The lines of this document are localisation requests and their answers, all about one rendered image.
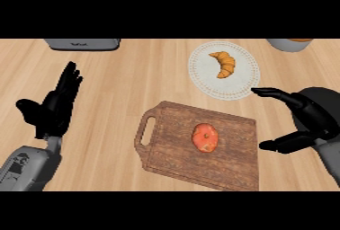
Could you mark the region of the grey toaster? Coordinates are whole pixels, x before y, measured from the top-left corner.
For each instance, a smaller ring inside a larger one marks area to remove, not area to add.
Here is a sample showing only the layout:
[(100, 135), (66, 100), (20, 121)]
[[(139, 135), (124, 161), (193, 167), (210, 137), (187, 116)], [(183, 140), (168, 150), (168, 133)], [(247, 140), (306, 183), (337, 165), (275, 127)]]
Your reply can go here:
[(119, 39), (46, 39), (53, 50), (63, 51), (109, 51), (119, 47)]

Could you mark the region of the brown wooden cutting board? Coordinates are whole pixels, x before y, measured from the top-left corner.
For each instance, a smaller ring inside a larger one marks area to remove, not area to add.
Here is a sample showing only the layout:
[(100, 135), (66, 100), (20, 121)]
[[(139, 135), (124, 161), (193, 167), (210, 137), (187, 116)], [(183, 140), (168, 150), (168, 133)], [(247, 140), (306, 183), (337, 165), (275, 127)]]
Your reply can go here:
[[(216, 190), (258, 190), (255, 121), (174, 102), (159, 102), (140, 119), (134, 148), (142, 168)], [(190, 141), (199, 124), (216, 128), (216, 150)]]

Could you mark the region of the golden croissant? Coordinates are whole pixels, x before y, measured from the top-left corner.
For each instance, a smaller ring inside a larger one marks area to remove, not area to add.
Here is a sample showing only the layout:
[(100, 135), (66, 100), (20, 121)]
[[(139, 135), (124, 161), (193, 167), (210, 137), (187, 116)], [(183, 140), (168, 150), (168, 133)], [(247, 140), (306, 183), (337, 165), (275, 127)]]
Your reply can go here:
[(213, 52), (208, 54), (213, 57), (220, 65), (220, 70), (217, 73), (217, 78), (227, 78), (233, 74), (235, 70), (235, 58), (229, 55), (226, 51)]

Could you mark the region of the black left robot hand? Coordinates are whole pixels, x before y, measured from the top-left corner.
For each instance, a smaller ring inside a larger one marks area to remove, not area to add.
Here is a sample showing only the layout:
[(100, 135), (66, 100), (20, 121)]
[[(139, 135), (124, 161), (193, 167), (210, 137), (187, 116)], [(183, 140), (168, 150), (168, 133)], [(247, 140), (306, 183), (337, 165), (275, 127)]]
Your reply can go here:
[(75, 69), (75, 63), (69, 62), (63, 68), (56, 89), (47, 93), (43, 103), (38, 104), (29, 99), (16, 101), (23, 121), (35, 126), (37, 139), (62, 137), (66, 133), (81, 82), (82, 77)]

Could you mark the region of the grey round container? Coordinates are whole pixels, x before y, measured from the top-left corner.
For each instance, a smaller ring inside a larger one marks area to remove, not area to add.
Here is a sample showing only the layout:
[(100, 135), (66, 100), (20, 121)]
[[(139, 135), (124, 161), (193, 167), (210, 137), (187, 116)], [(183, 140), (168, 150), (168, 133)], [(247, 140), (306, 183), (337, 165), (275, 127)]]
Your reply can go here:
[(285, 52), (298, 52), (301, 51), (312, 39), (267, 39), (270, 46)]

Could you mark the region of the white round plate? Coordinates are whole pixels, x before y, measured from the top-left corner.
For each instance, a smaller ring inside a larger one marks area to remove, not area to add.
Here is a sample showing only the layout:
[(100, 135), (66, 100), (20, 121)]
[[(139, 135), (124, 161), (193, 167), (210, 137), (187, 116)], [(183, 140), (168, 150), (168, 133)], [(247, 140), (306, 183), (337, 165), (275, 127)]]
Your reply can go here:
[[(217, 52), (226, 52), (235, 60), (233, 73), (217, 77), (221, 70)], [(198, 89), (213, 98), (224, 101), (239, 100), (252, 92), (260, 82), (260, 70), (250, 52), (226, 41), (204, 43), (189, 56), (189, 78)]]

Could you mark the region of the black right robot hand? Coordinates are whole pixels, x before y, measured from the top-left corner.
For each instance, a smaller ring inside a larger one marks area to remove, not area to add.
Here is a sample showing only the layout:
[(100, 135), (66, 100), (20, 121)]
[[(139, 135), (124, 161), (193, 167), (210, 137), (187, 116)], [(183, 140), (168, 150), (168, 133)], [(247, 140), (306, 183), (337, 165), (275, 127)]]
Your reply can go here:
[(267, 151), (289, 154), (315, 145), (315, 140), (331, 140), (340, 135), (340, 93), (323, 87), (304, 88), (297, 93), (286, 93), (278, 88), (251, 88), (260, 97), (272, 97), (282, 101), (292, 113), (294, 121), (304, 130), (266, 140), (258, 148)]

